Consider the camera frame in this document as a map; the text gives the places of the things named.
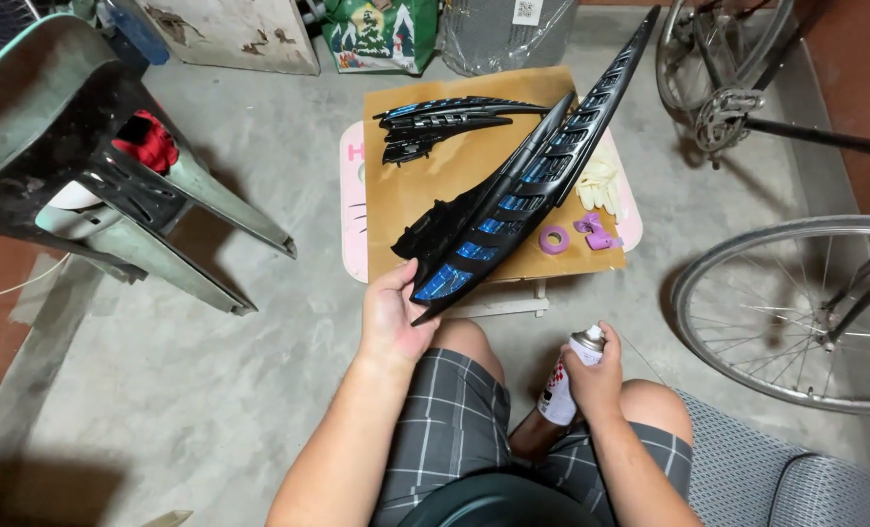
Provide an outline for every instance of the brown paper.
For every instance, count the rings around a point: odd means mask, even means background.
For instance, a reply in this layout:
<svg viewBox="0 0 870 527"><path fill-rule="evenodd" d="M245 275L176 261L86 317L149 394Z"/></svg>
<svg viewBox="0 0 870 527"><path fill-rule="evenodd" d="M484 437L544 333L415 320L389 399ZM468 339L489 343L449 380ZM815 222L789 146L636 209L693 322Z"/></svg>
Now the brown paper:
<svg viewBox="0 0 870 527"><path fill-rule="evenodd" d="M507 115L513 118L513 124L466 132L438 142L430 159L421 158L397 168L395 164L382 164L386 130L372 119L373 115L413 102L465 96L496 97L551 107L574 89L568 68L555 66L452 82L424 82L367 93L364 96L364 170L371 282L399 262L400 258L390 246L406 226L415 223L435 200L450 202L486 179L540 120L535 114ZM614 217L604 210L598 212L605 230L617 236ZM586 213L576 192L570 191L562 207L553 208L536 231L485 282L558 277L625 267L623 248L592 251L585 242L585 234L575 230L572 222ZM539 248L539 233L548 225L559 225L568 233L570 243L565 252L550 256Z"/></svg>

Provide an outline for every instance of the qr code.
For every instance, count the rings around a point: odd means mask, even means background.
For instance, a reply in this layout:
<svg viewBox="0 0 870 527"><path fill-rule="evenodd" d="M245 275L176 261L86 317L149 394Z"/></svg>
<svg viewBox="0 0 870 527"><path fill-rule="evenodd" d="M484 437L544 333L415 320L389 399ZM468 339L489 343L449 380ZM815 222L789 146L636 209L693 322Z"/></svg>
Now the qr code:
<svg viewBox="0 0 870 527"><path fill-rule="evenodd" d="M517 18L533 18L533 2L519 0L517 2Z"/></svg>

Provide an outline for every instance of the gray plaid shorts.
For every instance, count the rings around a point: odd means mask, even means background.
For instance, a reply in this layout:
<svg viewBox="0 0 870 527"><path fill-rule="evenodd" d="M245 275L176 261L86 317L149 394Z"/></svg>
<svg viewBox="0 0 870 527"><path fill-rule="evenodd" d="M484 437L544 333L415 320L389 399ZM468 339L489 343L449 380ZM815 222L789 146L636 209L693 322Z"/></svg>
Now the gray plaid shorts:
<svg viewBox="0 0 870 527"><path fill-rule="evenodd" d="M528 475L586 505L614 525L587 424L572 425L546 461L529 464L510 453L510 394L479 364L456 352L431 349L415 367L395 425L380 498L371 525L392 526L434 490L476 473ZM692 448L659 428L631 423L679 494L689 492Z"/></svg>

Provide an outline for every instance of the knee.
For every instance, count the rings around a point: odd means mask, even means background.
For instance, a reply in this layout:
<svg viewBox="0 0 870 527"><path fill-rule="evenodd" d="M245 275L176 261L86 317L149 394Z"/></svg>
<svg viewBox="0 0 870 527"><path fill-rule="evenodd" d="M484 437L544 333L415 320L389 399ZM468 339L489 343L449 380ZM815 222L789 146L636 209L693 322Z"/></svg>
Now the knee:
<svg viewBox="0 0 870 527"><path fill-rule="evenodd" d="M444 348L470 357L481 365L494 379L503 384L503 367L490 350L488 336L475 322L468 319L449 319L441 321L431 347Z"/></svg>
<svg viewBox="0 0 870 527"><path fill-rule="evenodd" d="M625 381L621 410L628 421L655 426L692 444L692 421L685 403L672 390L644 379Z"/></svg>

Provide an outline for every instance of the white cable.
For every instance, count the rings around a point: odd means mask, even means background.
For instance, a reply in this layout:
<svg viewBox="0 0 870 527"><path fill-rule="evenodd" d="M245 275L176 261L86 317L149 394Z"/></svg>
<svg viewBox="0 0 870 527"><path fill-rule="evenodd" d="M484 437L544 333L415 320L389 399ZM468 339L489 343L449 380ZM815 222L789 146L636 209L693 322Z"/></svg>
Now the white cable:
<svg viewBox="0 0 870 527"><path fill-rule="evenodd" d="M24 287L24 286L30 284L31 282L37 282L37 281L43 279L44 277L47 277L48 275L51 274L52 271L54 271L54 269L58 268L61 264L63 264L69 256L70 256L70 254L65 254L65 255L64 255L64 258L62 258L60 262L55 263L55 264L54 264L54 267L52 267L52 268L48 269L47 271L41 273L40 275L38 275L37 278L31 279L30 281L28 281L28 282L24 282L24 283L19 284L19 285L15 286L15 287L10 287L10 288L8 288L8 289L5 290L5 291L0 291L0 294L11 293L11 292L15 291L16 289L21 289L22 287Z"/></svg>

